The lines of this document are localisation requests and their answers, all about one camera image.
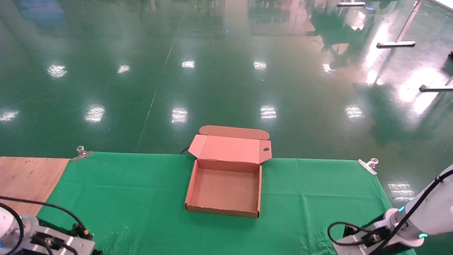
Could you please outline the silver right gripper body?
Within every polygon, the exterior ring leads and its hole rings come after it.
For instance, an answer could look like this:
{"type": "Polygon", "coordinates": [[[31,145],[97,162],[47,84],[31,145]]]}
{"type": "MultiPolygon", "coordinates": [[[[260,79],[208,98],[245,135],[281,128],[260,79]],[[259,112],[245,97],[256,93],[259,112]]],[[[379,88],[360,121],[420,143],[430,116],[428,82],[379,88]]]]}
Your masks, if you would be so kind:
{"type": "Polygon", "coordinates": [[[333,248],[337,255],[393,255],[388,250],[389,242],[381,245],[390,237],[394,229],[394,220],[390,217],[378,217],[371,222],[358,226],[343,221],[332,223],[332,228],[344,226],[341,239],[332,238],[333,248]]]}

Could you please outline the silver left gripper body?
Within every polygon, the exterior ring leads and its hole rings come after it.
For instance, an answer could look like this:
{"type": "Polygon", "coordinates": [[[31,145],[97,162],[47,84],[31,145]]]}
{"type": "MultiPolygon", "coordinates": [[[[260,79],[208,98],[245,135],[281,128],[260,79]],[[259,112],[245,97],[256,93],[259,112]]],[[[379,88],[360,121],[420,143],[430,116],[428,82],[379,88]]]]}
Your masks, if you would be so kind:
{"type": "Polygon", "coordinates": [[[45,226],[24,237],[22,255],[92,255],[96,243],[76,234],[68,234],[45,226]]]}

